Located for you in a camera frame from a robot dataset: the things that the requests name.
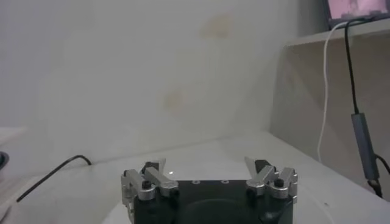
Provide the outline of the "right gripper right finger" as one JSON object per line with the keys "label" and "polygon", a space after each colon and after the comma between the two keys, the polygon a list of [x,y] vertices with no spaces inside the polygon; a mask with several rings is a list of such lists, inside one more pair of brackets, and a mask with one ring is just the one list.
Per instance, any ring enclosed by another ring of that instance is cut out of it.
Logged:
{"label": "right gripper right finger", "polygon": [[292,200],[297,203],[298,174],[295,169],[285,167],[281,171],[263,159],[245,157],[244,161],[251,179],[246,187],[255,192],[256,197],[268,195],[278,200]]}

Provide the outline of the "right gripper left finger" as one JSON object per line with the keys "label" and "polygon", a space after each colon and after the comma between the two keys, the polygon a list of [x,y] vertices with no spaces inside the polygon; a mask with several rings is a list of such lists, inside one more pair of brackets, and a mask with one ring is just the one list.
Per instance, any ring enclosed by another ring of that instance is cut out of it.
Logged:
{"label": "right gripper left finger", "polygon": [[146,161],[140,171],[125,170],[121,175],[122,203],[129,214],[135,213],[135,200],[150,201],[157,191],[170,197],[179,190],[179,183],[163,175],[166,159]]}

